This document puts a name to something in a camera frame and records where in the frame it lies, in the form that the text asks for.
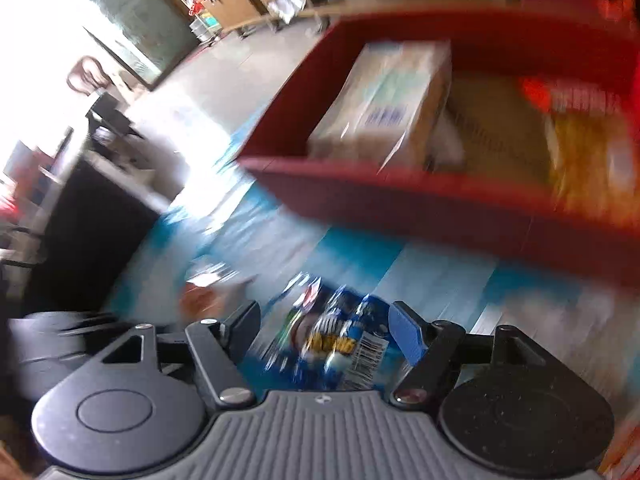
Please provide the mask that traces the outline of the white noodle snack bag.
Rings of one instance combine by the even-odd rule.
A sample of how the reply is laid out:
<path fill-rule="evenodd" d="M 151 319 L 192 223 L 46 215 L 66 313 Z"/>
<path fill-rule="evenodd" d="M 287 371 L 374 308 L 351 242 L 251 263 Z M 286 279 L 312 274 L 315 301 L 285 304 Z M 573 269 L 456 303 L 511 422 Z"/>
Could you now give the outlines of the white noodle snack bag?
<path fill-rule="evenodd" d="M 186 271 L 180 292 L 180 312 L 184 322 L 203 318 L 223 320 L 246 301 L 247 289 L 256 275 L 240 272 L 212 256 L 194 259 Z"/>

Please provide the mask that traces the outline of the blue sausage snack bag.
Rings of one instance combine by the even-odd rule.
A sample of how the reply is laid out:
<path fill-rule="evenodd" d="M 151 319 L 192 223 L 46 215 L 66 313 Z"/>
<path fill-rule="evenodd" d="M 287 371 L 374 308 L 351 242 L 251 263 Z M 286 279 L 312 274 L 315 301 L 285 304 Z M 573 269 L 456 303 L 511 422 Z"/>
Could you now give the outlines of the blue sausage snack bag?
<path fill-rule="evenodd" d="M 377 296 L 299 273 L 269 301 L 250 355 L 283 388 L 385 392 L 405 365 L 389 314 Z"/>

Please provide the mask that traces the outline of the clear bread snack pack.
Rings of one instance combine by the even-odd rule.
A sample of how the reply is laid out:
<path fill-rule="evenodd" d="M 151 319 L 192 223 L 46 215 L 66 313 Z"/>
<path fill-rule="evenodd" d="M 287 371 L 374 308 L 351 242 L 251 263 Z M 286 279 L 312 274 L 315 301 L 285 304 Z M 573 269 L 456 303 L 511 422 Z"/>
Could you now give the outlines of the clear bread snack pack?
<path fill-rule="evenodd" d="M 309 136 L 307 154 L 423 169 L 450 84 L 448 41 L 370 42 Z"/>

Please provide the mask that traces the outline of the red chip snack bag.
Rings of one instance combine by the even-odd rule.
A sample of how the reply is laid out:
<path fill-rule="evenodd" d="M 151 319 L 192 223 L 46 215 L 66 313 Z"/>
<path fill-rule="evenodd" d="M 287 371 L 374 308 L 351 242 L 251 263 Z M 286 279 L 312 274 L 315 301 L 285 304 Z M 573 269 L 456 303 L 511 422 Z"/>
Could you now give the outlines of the red chip snack bag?
<path fill-rule="evenodd" d="M 639 226 L 639 144 L 620 97 L 595 84 L 522 78 L 544 116 L 555 200 L 566 211 Z"/>

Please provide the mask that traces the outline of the blue white checkered cloth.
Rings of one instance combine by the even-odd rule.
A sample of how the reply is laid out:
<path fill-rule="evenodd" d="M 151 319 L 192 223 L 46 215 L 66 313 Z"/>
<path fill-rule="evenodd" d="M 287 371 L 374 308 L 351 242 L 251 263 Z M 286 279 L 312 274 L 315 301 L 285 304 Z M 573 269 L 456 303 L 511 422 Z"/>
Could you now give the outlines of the blue white checkered cloth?
<path fill-rule="evenodd" d="M 155 223 L 108 307 L 155 324 L 179 321 L 191 262 L 223 262 L 262 304 L 302 273 L 322 276 L 424 318 L 486 334 L 518 326 L 611 403 L 623 430 L 639 425 L 639 295 L 573 274 L 446 245 L 344 229 L 291 214 L 232 158 L 250 134 L 205 115 L 135 110 L 153 148 L 186 161 L 186 188 Z"/>

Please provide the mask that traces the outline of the red cardboard box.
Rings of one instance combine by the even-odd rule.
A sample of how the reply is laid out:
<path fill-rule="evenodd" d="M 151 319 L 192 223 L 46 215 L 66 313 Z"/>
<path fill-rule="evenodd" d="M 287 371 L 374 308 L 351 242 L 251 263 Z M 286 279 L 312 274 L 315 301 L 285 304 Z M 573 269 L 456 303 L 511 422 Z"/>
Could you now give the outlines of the red cardboard box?
<path fill-rule="evenodd" d="M 312 159 L 307 140 L 370 42 L 448 41 L 449 96 L 423 169 Z M 544 116 L 522 78 L 617 94 L 639 144 L 639 36 L 514 6 L 441 6 L 344 18 L 285 81 L 238 155 L 296 214 L 415 236 L 634 287 L 639 227 L 555 200 Z"/>

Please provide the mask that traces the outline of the red wooden chair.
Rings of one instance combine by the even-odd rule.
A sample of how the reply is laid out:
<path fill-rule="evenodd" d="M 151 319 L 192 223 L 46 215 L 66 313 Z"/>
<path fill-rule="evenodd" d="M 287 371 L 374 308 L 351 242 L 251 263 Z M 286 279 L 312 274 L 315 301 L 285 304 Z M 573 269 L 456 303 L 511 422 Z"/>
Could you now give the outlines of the red wooden chair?
<path fill-rule="evenodd" d="M 113 81 L 96 58 L 86 55 L 73 66 L 67 75 L 66 84 L 73 92 L 91 96 L 98 90 L 107 89 Z"/>

